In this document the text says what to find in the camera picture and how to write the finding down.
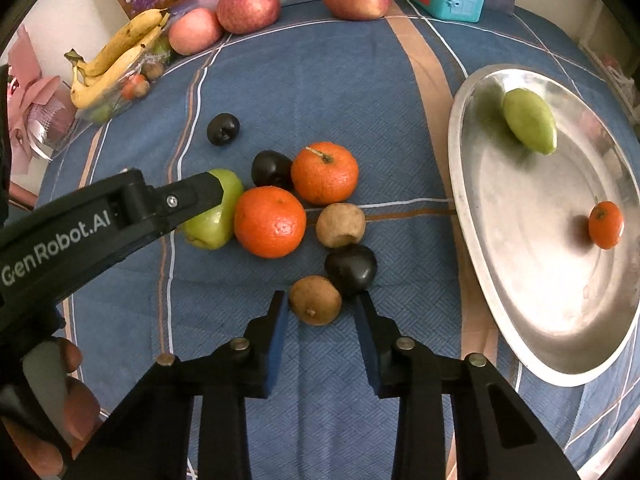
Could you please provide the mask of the person's left hand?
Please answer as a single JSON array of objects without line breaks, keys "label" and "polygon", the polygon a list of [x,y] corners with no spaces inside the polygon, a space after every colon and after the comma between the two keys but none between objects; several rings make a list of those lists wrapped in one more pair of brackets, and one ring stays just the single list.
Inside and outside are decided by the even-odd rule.
[{"label": "person's left hand", "polygon": [[55,479],[101,425],[100,404],[73,374],[79,349],[51,338],[32,349],[1,387],[1,427],[38,479]]}]

